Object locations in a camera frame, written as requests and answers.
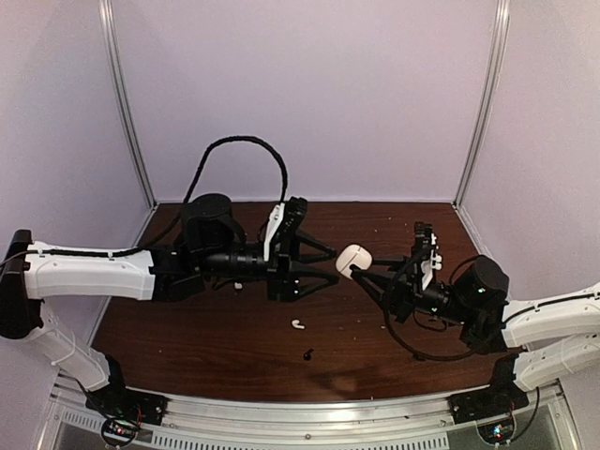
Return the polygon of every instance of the vertical metal post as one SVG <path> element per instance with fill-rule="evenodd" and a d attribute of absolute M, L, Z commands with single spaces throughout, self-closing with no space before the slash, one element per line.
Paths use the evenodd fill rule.
<path fill-rule="evenodd" d="M 475 129 L 471 138 L 471 147 L 465 164 L 460 184 L 458 186 L 457 196 L 454 200 L 454 206 L 458 209 L 464 202 L 467 189 L 471 183 L 475 162 L 481 149 L 481 145 L 488 126 L 489 115 L 491 113 L 491 104 L 498 85 L 500 71 L 504 59 L 504 50 L 506 48 L 506 39 L 508 37 L 508 24 L 510 0 L 498 0 L 496 8 L 496 22 L 492 34 L 491 48 L 489 50 L 489 60 L 487 62 L 487 74 L 484 84 L 484 92 L 479 105 L 479 113 L 475 122 Z"/>
<path fill-rule="evenodd" d="M 157 201 L 150 185 L 148 172 L 143 163 L 140 143 L 133 125 L 133 117 L 129 108 L 128 94 L 125 87 L 125 79 L 123 77 L 123 69 L 121 67 L 121 59 L 119 56 L 119 46 L 116 40 L 116 31 L 114 28 L 113 19 L 113 1 L 99 0 L 100 7 L 100 22 L 102 24 L 102 33 L 106 43 L 106 50 L 109 56 L 109 66 L 111 68 L 112 83 L 116 94 L 117 107 L 123 124 L 123 130 L 127 139 L 127 147 L 133 160 L 135 173 L 142 187 L 144 200 L 149 209 L 152 209 Z"/>

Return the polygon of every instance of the wooden table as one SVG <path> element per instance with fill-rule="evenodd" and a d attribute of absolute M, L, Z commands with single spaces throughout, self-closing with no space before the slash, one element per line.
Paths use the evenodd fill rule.
<path fill-rule="evenodd" d="M 237 203 L 234 216 L 250 237 L 271 203 Z M 171 220 L 176 205 L 161 205 L 146 238 Z M 303 229 L 344 249 L 360 243 L 375 256 L 410 254 L 413 223 L 433 224 L 448 277 L 475 254 L 449 204 L 310 203 Z M 173 239 L 174 233 L 167 236 Z M 334 271 L 334 262 L 324 264 Z M 292 328 L 298 319 L 304 330 Z M 397 325 L 414 346 L 461 353 L 458 330 L 432 333 L 412 320 Z M 390 338 L 382 312 L 356 284 L 340 283 L 293 304 L 266 300 L 264 283 L 205 292 L 181 303 L 113 299 L 95 347 L 116 357 L 134 387 L 232 400 L 329 401 L 398 398 L 485 384 L 499 355 L 453 363 L 418 362 Z M 314 349 L 310 361 L 304 353 Z"/>

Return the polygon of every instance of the dark wood tabletop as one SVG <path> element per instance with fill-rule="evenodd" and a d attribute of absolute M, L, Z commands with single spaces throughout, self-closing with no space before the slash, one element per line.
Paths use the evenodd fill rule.
<path fill-rule="evenodd" d="M 237 203 L 233 211 L 250 237 L 271 203 Z M 172 219 L 176 205 L 161 205 L 145 237 Z M 359 243 L 375 256 L 410 254 L 413 223 L 430 222 L 439 236 L 447 279 L 475 249 L 449 204 L 310 203 L 303 230 L 341 251 Z M 172 232 L 167 239 L 173 239 Z M 334 262 L 322 267 L 334 271 Z M 292 320 L 306 328 L 294 329 Z M 457 329 L 433 333 L 410 319 L 398 332 L 419 349 L 462 353 Z M 499 355 L 452 363 L 419 362 L 390 338 L 382 312 L 352 281 L 296 303 L 266 300 L 264 283 L 211 291 L 181 303 L 115 298 L 95 347 L 117 358 L 133 387 L 171 394 L 264 401 L 399 398 L 488 382 Z M 314 349 L 309 361 L 304 353 Z"/>

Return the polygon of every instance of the white earbud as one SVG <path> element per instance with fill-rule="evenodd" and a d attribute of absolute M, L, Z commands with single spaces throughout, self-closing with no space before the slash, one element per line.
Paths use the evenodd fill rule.
<path fill-rule="evenodd" d="M 351 267 L 355 265 L 359 269 L 367 270 L 373 263 L 373 257 L 364 248 L 357 244 L 347 246 L 339 254 L 336 261 L 337 271 L 346 278 L 352 279 Z"/>

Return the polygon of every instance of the white wall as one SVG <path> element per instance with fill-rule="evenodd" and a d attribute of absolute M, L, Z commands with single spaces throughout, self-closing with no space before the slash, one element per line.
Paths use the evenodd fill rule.
<path fill-rule="evenodd" d="M 514 298 L 600 280 L 600 5 L 513 0 L 499 88 L 465 208 Z M 597 449 L 600 367 L 563 381 Z"/>
<path fill-rule="evenodd" d="M 18 228 L 60 245 L 129 246 L 146 209 L 98 1 L 1 2 L 0 60 L 0 254 Z M 52 306 L 89 338 L 100 299 Z M 45 360 L 0 339 L 0 449 L 31 448 L 53 379 Z"/>
<path fill-rule="evenodd" d="M 310 200 L 450 201 L 485 78 L 488 0 L 124 0 L 114 17 L 155 194 L 183 197 L 203 149 L 256 134 Z M 215 154 L 199 191 L 275 199 L 260 149 Z"/>

